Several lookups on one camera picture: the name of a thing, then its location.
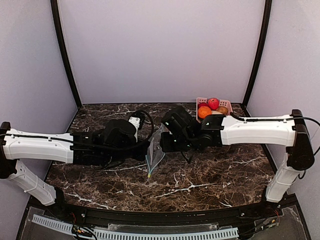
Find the clear zip top bag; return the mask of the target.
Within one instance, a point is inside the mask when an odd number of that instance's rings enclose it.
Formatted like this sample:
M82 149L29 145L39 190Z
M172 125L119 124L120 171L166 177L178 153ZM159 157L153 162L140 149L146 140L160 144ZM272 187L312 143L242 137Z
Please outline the clear zip top bag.
M147 154L145 156L148 170L148 179L151 178L153 171L166 155L160 146L161 134L164 133L165 130L165 126L161 124L159 129L156 130L149 139L150 144L147 149Z

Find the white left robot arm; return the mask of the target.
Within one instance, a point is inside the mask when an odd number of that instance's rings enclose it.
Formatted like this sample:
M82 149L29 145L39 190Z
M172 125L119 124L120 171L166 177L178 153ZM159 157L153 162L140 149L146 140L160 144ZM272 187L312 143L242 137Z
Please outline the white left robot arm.
M143 161L150 145L139 140L141 120L113 119L96 132L42 134L22 132L4 121L0 125L0 177L14 182L44 206L61 206L64 193L41 180L21 159L108 167L126 159Z

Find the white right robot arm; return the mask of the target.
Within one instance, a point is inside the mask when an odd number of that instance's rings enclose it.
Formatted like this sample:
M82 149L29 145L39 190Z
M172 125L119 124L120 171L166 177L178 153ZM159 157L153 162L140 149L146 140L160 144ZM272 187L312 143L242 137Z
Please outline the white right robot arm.
M168 131L161 134L160 146L165 153L235 144L284 146L283 163L265 191L266 201L278 203L300 173L315 162L318 152L313 150L306 120L308 118L298 109L275 117L239 117L231 112L210 114L197 120L184 107L178 106L161 120Z

